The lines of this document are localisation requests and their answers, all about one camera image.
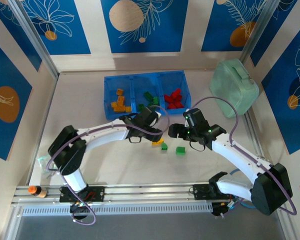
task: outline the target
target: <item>red block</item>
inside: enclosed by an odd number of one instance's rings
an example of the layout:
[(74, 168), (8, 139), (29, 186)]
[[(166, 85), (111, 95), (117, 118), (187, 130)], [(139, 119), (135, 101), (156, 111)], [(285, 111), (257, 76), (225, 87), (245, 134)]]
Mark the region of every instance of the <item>red block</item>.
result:
[(173, 104), (173, 103), (170, 103), (168, 105), (168, 109), (176, 109), (177, 107)]
[(174, 99), (170, 97), (169, 95), (164, 95), (164, 101), (166, 101), (168, 104), (172, 104), (174, 102)]
[(181, 89), (178, 88), (177, 90), (175, 90), (175, 91), (171, 94), (171, 97), (172, 97), (173, 99), (176, 99), (176, 98), (178, 97), (178, 95), (180, 95), (180, 93), (181, 93)]
[(175, 103), (176, 103), (176, 102), (180, 102), (181, 99), (182, 99), (182, 95), (179, 94), (179, 95), (175, 98), (174, 102), (175, 102)]
[(175, 102), (174, 105), (176, 106), (177, 109), (183, 109), (184, 108), (183, 104), (179, 101)]

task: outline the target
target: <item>orange bottle cap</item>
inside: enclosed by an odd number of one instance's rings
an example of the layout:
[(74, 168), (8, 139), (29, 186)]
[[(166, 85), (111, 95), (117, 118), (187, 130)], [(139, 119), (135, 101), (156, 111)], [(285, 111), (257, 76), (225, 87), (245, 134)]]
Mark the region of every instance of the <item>orange bottle cap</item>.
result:
[(37, 191), (37, 187), (36, 187), (36, 186), (29, 186), (28, 192), (29, 192), (30, 194), (35, 194), (36, 191)]

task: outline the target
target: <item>green block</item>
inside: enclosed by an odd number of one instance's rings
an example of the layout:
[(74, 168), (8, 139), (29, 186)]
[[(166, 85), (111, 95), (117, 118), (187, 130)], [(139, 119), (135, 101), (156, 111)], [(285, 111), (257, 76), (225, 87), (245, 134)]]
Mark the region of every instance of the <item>green block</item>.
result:
[(175, 150), (175, 154), (177, 155), (186, 155), (186, 148), (183, 146), (178, 146)]
[(145, 108), (145, 105), (139, 104), (138, 105), (138, 111), (141, 112)]
[(143, 96), (148, 100), (149, 103), (154, 100), (154, 97), (148, 91), (146, 91)]
[(153, 105), (159, 105), (159, 98), (157, 96), (153, 98)]
[(161, 150), (162, 151), (167, 151), (168, 150), (168, 145), (166, 143), (161, 143)]

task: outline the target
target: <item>small bottle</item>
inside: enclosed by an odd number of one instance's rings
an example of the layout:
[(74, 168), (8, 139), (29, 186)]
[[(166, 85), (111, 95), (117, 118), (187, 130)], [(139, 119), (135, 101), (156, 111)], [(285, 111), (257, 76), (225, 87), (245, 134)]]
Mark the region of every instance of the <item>small bottle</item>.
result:
[(29, 186), (28, 192), (38, 198), (45, 198), (48, 194), (47, 190), (40, 186)]

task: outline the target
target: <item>blue plastic bin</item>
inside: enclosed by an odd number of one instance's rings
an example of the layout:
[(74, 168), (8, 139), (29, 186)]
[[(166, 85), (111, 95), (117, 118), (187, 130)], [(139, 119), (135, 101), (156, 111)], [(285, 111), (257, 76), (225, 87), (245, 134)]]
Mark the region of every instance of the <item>blue plastic bin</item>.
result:
[[(171, 95), (172, 92), (181, 89), (181, 103), (184, 108), (167, 109), (164, 94)], [(165, 71), (154, 73), (142, 73), (133, 75), (107, 76), (104, 78), (104, 111), (106, 119), (114, 120), (127, 113), (115, 113), (111, 102), (118, 99), (117, 89), (123, 89), (125, 105), (131, 106), (133, 113), (138, 113), (138, 105), (148, 106), (149, 102), (144, 97), (149, 92), (153, 97), (159, 97), (160, 106), (164, 107), (171, 115), (182, 114), (191, 107), (191, 95), (189, 92), (184, 71)]]

